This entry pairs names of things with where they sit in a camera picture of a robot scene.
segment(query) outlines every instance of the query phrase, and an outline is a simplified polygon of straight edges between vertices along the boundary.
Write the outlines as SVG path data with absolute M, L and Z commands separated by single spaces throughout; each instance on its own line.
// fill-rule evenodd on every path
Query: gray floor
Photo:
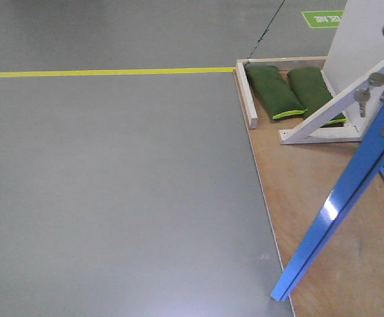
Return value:
M 255 57 L 324 55 L 287 1 Z M 0 0 L 0 71 L 233 66 L 278 1 Z M 0 79 L 0 317 L 282 317 L 231 74 Z
M 292 315 L 269 297 L 280 264 L 224 87 L 0 79 L 0 317 Z
M 0 0 L 0 71 L 233 66 L 281 0 Z M 255 57 L 326 55 L 335 29 L 302 11 L 345 0 L 287 1 Z

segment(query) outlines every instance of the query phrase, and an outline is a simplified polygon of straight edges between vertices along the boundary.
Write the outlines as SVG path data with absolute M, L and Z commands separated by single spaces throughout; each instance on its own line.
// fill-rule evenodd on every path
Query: white wooden plank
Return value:
M 247 63 L 257 65 L 275 66 L 279 71 L 290 71 L 297 67 L 314 66 L 323 68 L 326 56 L 310 56 L 310 57 L 278 57 L 278 58 L 258 58 L 258 59 L 238 59 L 238 63 Z
M 345 111 L 347 107 L 355 103 L 353 98 L 354 90 L 357 88 L 366 88 L 366 80 L 369 74 L 380 71 L 384 73 L 384 60 L 371 68 L 366 74 L 359 77 L 350 86 L 338 93 L 324 107 L 318 109 L 314 114 L 304 120 L 287 133 L 287 138 L 283 140 L 284 144 L 300 143 L 306 137 L 309 137 L 318 128 L 325 125 L 331 118 Z
M 246 78 L 245 68 L 241 62 L 236 63 L 236 76 L 238 78 L 239 84 L 238 91 L 241 94 L 243 100 L 243 106 L 245 108 L 249 128 L 255 129 L 258 125 L 258 115 L 255 109 L 255 104 L 253 103 L 249 83 Z
M 323 127 L 314 131 L 309 137 L 297 141 L 289 140 L 290 133 L 293 133 L 293 129 L 278 130 L 282 144 L 358 142 L 362 140 L 362 134 L 349 123 L 344 127 Z

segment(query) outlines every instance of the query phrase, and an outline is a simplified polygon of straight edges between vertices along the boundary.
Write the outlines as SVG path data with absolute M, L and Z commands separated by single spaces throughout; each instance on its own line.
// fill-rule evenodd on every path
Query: white wooden frame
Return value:
M 323 68 L 326 57 L 295 57 L 295 58 L 276 58 L 276 59 L 239 59 L 236 63 L 236 76 L 238 78 L 238 92 L 242 95 L 241 101 L 247 112 L 249 127 L 257 126 L 255 105 L 252 100 L 249 83 L 247 82 L 244 64 L 258 63 L 262 65 L 274 65 L 280 71 L 289 71 L 295 67 L 315 66 Z M 354 91 L 358 88 L 366 88 L 369 74 L 376 71 L 384 73 L 384 60 L 372 67 L 366 74 L 356 79 L 346 89 L 337 95 L 329 84 L 328 78 L 323 74 L 327 87 L 330 89 L 333 99 L 324 107 L 318 109 L 314 114 L 297 125 L 294 129 L 283 129 L 279 131 L 282 144 L 296 143 L 327 143 L 327 142 L 349 142 L 361 141 L 366 129 L 375 117 L 381 103 L 379 97 L 383 91 L 381 87 L 371 90 L 371 99 L 366 104 L 366 117 L 360 118 L 358 104 L 354 101 Z M 343 127 L 324 127 L 331 118 L 344 112 L 347 122 Z

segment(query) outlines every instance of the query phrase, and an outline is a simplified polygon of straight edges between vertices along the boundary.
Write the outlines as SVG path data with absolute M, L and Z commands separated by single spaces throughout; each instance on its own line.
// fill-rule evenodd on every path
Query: blue door frame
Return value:
M 378 172 L 384 174 L 384 105 L 272 290 L 286 300 Z

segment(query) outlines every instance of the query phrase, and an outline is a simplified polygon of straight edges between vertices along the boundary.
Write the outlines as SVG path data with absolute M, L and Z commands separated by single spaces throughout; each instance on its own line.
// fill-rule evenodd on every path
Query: key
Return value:
M 368 88 L 356 89 L 354 92 L 354 99 L 359 104 L 359 115 L 361 118 L 366 116 L 366 102 L 371 98 L 371 93 Z
M 384 74 L 382 74 L 382 73 L 372 73 L 368 77 L 368 85 L 372 86 L 372 87 L 384 86 Z

